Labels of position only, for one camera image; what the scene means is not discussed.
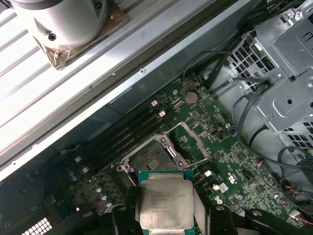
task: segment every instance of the capacitor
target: capacitor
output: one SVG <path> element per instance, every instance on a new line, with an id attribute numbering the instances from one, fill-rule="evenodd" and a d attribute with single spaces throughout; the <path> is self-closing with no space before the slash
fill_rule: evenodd
<path id="1" fill-rule="evenodd" d="M 230 123 L 226 123 L 226 124 L 225 124 L 225 128 L 226 128 L 226 129 L 229 129 L 230 127 L 231 127 Z"/>
<path id="2" fill-rule="evenodd" d="M 244 197 L 240 194 L 236 194 L 236 198 L 238 201 L 242 201 L 244 199 Z"/>
<path id="3" fill-rule="evenodd" d="M 107 202 L 107 207 L 111 207 L 113 204 L 112 204 L 112 202 L 111 201 L 108 201 Z"/>
<path id="4" fill-rule="evenodd" d="M 105 194 L 103 194 L 103 195 L 101 196 L 101 199 L 102 199 L 103 201 L 105 201 L 107 198 L 108 198 L 108 197 L 107 197 Z"/>

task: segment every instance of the cable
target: cable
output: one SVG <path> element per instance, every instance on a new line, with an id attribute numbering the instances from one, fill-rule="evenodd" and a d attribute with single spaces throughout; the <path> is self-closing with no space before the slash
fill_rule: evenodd
<path id="1" fill-rule="evenodd" d="M 212 89 L 210 91 L 210 93 L 216 93 L 222 89 L 224 89 L 225 87 L 227 87 L 228 85 L 231 84 L 231 80 L 235 81 L 244 81 L 244 82 L 250 82 L 250 83 L 261 83 L 265 80 L 269 79 L 269 77 L 263 77 L 263 78 L 257 78 L 257 77 L 233 77 L 229 80 L 227 80 L 226 82 L 222 83 L 220 86 Z"/>
<path id="2" fill-rule="evenodd" d="M 231 40 L 229 46 L 224 47 L 225 50 L 231 51 L 230 54 L 232 54 L 232 51 L 237 47 L 237 45 L 242 40 L 241 35 L 239 33 L 236 33 L 233 39 Z M 208 90 L 212 86 L 212 84 L 215 82 L 217 76 L 219 75 L 223 65 L 225 64 L 227 58 L 229 55 L 223 55 L 216 63 L 215 67 L 213 68 L 212 72 L 210 73 L 208 79 L 205 81 L 204 86 Z"/>
<path id="3" fill-rule="evenodd" d="M 205 50 L 201 53 L 199 53 L 198 55 L 196 55 L 187 65 L 187 67 L 185 68 L 184 72 L 182 73 L 182 79 L 185 80 L 186 79 L 186 73 L 187 71 L 190 69 L 190 67 L 203 55 L 205 54 L 231 54 L 232 51 L 224 51 L 224 50 Z"/>
<path id="4" fill-rule="evenodd" d="M 280 192 L 279 189 L 272 187 L 271 185 L 269 185 L 269 183 L 268 183 L 266 180 L 264 180 L 263 175 L 262 175 L 262 172 L 261 172 L 261 168 L 262 168 L 263 166 L 265 166 L 265 165 L 262 164 L 262 165 L 260 165 L 260 166 L 258 167 L 258 172 L 259 172 L 259 176 L 260 176 L 261 180 L 263 181 L 263 183 L 264 183 L 268 188 L 274 190 L 275 192 Z"/>
<path id="5" fill-rule="evenodd" d="M 268 127 L 263 125 L 260 129 L 258 129 L 256 132 L 253 133 L 253 135 L 250 138 L 249 145 L 252 146 L 254 139 L 260 134 L 262 131 L 268 130 Z"/>
<path id="6" fill-rule="evenodd" d="M 288 150 L 288 151 L 291 151 L 291 150 L 299 150 L 300 152 L 304 153 L 306 156 L 310 157 L 311 159 L 313 159 L 313 156 L 308 153 L 307 151 L 305 151 L 303 148 L 300 148 L 300 147 L 296 147 L 296 146 L 287 146 L 287 147 L 283 147 L 279 153 L 278 153 L 278 157 L 277 157 L 277 161 L 282 163 L 283 162 L 283 156 L 284 156 L 284 153 L 285 151 Z M 281 177 L 284 177 L 285 176 L 285 170 L 283 167 L 280 167 L 280 170 L 282 172 L 281 174 Z"/>
<path id="7" fill-rule="evenodd" d="M 233 51 L 242 40 L 241 36 L 252 30 L 257 24 L 280 14 L 281 12 L 298 4 L 298 0 L 288 2 L 287 0 L 273 0 L 269 3 L 261 3 L 254 10 L 245 15 L 238 23 L 238 32 L 231 39 L 228 46 L 224 47 L 224 50 Z M 209 90 L 212 84 L 215 82 L 218 74 L 220 73 L 224 63 L 226 62 L 228 55 L 221 56 L 216 65 L 214 66 L 208 79 L 205 81 L 204 86 Z"/>
<path id="8" fill-rule="evenodd" d="M 267 86 L 266 86 L 265 82 L 260 84 L 260 86 L 258 87 L 256 92 L 252 95 L 252 98 L 248 101 L 248 103 L 247 103 L 247 105 L 246 105 L 246 107 L 245 107 L 245 109 L 244 109 L 244 111 L 243 111 L 243 113 L 242 113 L 242 115 L 240 117 L 240 120 L 239 120 L 238 134 L 237 134 L 238 142 L 239 142 L 239 144 L 243 148 L 247 149 L 252 154 L 256 155 L 257 157 L 259 157 L 259 158 L 261 158 L 263 160 L 266 160 L 269 163 L 276 164 L 276 165 L 281 165 L 281 166 L 285 166 L 285 167 L 289 167 L 289 168 L 292 168 L 292 169 L 299 170 L 298 166 L 290 165 L 290 164 L 286 164 L 286 163 L 280 163 L 278 161 L 275 161 L 275 160 L 273 160 L 271 158 L 268 158 L 268 157 L 258 153 L 257 151 L 252 149 L 252 147 L 245 141 L 245 139 L 241 135 L 242 128 L 243 128 L 243 125 L 244 125 L 244 122 L 245 122 L 245 119 L 246 119 L 246 117 L 248 115 L 249 110 L 251 109 L 252 105 L 256 102 L 256 100 L 259 98 L 259 96 L 262 94 L 262 92 L 265 91 L 266 87 Z"/>
<path id="9" fill-rule="evenodd" d="M 307 219 L 303 219 L 303 218 L 299 218 L 299 217 L 297 217 L 297 219 L 298 219 L 299 221 L 302 221 L 302 222 L 305 222 L 305 223 L 307 223 L 307 224 L 313 225 L 313 223 L 310 222 L 310 221 L 308 221 Z"/>
<path id="10" fill-rule="evenodd" d="M 297 196 L 304 196 L 313 201 L 313 192 L 308 191 L 296 191 L 292 194 L 292 196 L 296 199 Z"/>
<path id="11" fill-rule="evenodd" d="M 299 207 L 297 204 L 295 204 L 293 201 L 291 201 L 284 193 L 283 188 L 282 188 L 282 182 L 287 179 L 288 177 L 300 173 L 301 171 L 293 171 L 289 174 L 287 174 L 285 177 L 281 178 L 281 180 L 279 181 L 279 190 L 281 191 L 283 197 L 290 203 L 292 204 L 294 207 L 298 208 L 300 211 L 302 211 L 304 214 L 306 214 L 309 218 L 313 219 L 313 216 L 311 216 L 306 210 L 302 209 L 301 207 Z"/>
<path id="12" fill-rule="evenodd" d="M 236 129 L 236 121 L 235 121 L 235 109 L 236 109 L 236 106 L 244 99 L 248 99 L 248 96 L 247 95 L 243 95 L 242 97 L 240 97 L 233 105 L 233 107 L 231 108 L 231 119 L 233 121 L 233 125 L 234 125 L 234 128 Z"/>

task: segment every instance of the white connector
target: white connector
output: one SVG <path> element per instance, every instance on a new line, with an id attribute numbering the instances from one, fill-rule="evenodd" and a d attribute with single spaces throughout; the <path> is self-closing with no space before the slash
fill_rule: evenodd
<path id="1" fill-rule="evenodd" d="M 301 213 L 299 211 L 292 211 L 289 215 L 291 218 L 296 219 Z"/>

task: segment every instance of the metal frame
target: metal frame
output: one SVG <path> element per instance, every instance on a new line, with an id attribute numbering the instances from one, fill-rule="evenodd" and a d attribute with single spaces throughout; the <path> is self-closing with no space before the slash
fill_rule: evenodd
<path id="1" fill-rule="evenodd" d="M 6 118 L 2 117 L 0 121 L 0 136 L 5 137 L 1 138 L 1 162 L 7 162 L 27 146 L 26 142 L 31 144 L 51 129 L 52 127 L 45 126 L 48 120 L 59 116 L 62 110 L 68 109 L 84 94 L 90 94 L 90 91 L 101 81 L 107 84 L 102 88 L 103 91 L 117 83 L 120 78 L 116 72 L 121 67 L 212 2 L 214 0 L 195 0 L 190 4 L 189 0 L 160 0 L 145 3 L 144 6 L 140 5 L 128 12 L 128 15 L 137 17 L 63 71 L 55 71 L 42 63 L 45 59 L 40 56 L 37 60 L 33 59 L 39 48 L 27 32 L 25 35 L 23 28 L 20 28 L 21 32 L 13 32 L 11 35 L 13 38 L 1 41 L 0 56 L 13 53 L 16 53 L 16 56 L 6 60 L 6 64 L 1 66 L 0 75 L 6 76 L 17 69 L 28 74 L 28 77 L 18 77 L 19 80 L 15 81 L 17 85 L 12 85 L 13 89 L 6 92 L 0 103 L 2 113 L 6 114 Z M 10 28 L 13 26 L 10 25 L 11 23 L 17 23 L 16 20 L 12 10 L 0 15 L 0 22 L 5 23 L 2 27 Z M 24 45 L 21 51 L 14 50 L 17 45 Z M 29 60 L 32 60 L 33 65 L 39 64 L 39 66 L 33 67 L 31 71 L 22 70 L 26 69 L 25 63 Z M 77 111 L 80 106 L 71 108 Z M 58 121 L 50 121 L 48 125 L 59 124 L 73 112 L 66 112 L 62 117 L 58 117 Z M 25 138 L 39 128 L 41 128 L 40 136 L 25 141 Z M 8 153 L 13 146 L 21 142 L 24 142 L 23 147 Z"/>

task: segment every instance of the screw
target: screw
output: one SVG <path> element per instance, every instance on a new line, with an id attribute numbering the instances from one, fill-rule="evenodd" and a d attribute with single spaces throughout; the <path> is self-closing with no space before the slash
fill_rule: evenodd
<path id="1" fill-rule="evenodd" d="M 252 38 L 251 36 L 247 36 L 246 42 L 247 42 L 248 44 L 252 44 L 252 43 L 253 43 L 253 38 Z"/>
<path id="2" fill-rule="evenodd" d="M 254 216 L 261 216 L 261 215 L 262 215 L 262 213 L 259 212 L 259 211 L 253 211 L 252 214 L 253 214 Z"/>
<path id="3" fill-rule="evenodd" d="M 217 206 L 216 209 L 217 209 L 218 211 L 224 211 L 224 210 L 225 210 L 225 207 L 223 207 L 223 206 Z"/>
<path id="4" fill-rule="evenodd" d="M 60 57 L 60 52 L 59 51 L 56 51 L 55 53 L 54 53 L 54 57 Z"/>

